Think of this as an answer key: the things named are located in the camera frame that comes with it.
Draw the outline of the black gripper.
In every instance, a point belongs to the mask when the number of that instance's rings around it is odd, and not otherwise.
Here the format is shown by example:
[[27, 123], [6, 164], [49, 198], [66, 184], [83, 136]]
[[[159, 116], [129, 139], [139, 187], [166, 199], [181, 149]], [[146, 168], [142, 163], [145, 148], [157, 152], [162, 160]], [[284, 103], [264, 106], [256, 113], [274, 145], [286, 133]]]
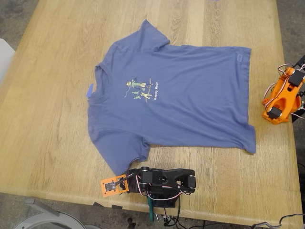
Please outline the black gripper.
[[137, 176], [141, 174], [141, 168], [134, 168], [130, 170], [126, 170], [123, 174], [128, 177], [127, 184], [128, 184], [128, 193], [140, 193], [139, 184], [140, 178], [137, 179]]

